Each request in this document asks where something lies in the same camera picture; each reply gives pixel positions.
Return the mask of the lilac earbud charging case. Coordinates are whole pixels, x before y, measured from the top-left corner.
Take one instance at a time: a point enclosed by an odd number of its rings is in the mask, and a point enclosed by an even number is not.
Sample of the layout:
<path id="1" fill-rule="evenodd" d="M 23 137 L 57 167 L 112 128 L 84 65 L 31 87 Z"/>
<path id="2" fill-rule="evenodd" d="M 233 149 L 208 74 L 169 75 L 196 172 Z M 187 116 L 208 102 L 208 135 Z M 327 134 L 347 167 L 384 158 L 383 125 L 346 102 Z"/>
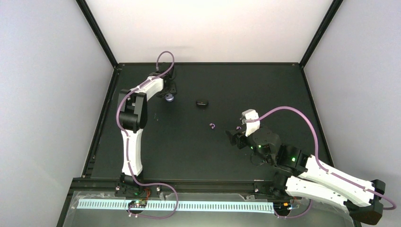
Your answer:
<path id="1" fill-rule="evenodd" d="M 167 102 L 173 102 L 174 101 L 174 95 L 173 94 L 166 94 L 165 95 L 165 100 Z"/>

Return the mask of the black earbud charging case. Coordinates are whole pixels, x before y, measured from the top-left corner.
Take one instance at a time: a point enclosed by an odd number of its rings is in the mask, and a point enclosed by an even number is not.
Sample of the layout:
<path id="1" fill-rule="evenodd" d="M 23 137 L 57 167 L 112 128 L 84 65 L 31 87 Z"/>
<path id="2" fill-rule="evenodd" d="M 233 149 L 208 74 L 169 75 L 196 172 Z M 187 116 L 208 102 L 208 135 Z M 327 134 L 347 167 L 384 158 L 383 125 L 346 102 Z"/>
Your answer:
<path id="1" fill-rule="evenodd" d="M 207 99 L 196 99 L 195 104 L 198 108 L 206 108 L 209 106 L 209 101 Z"/>

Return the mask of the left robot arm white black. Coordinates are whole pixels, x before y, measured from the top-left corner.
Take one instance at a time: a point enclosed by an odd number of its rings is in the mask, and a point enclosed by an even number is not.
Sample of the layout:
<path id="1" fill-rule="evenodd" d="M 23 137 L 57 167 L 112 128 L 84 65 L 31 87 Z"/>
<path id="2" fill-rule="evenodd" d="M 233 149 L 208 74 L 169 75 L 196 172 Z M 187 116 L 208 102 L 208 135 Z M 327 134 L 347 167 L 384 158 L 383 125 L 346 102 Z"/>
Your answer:
<path id="1" fill-rule="evenodd" d="M 141 138 L 148 121 L 148 100 L 154 96 L 173 100 L 177 94 L 174 71 L 156 71 L 144 82 L 119 93 L 116 121 L 123 139 L 123 166 L 116 193 L 139 196 L 145 191 L 139 183 L 142 173 Z"/>

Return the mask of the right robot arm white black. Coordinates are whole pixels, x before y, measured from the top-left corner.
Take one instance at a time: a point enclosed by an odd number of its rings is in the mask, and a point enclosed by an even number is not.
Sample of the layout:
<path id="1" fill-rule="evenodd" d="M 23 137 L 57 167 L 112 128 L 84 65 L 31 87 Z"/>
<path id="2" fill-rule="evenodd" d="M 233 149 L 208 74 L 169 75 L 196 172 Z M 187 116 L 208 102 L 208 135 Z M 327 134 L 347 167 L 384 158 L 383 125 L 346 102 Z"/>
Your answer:
<path id="1" fill-rule="evenodd" d="M 385 192 L 383 181 L 339 178 L 339 170 L 317 164 L 315 156 L 282 143 L 279 135 L 266 127 L 250 135 L 246 135 L 246 129 L 227 130 L 226 134 L 231 145 L 251 149 L 263 164 L 277 169 L 264 185 L 269 196 L 282 201 L 303 197 L 326 203 L 368 225 L 376 225 L 383 216 L 384 206 L 378 196 Z"/>

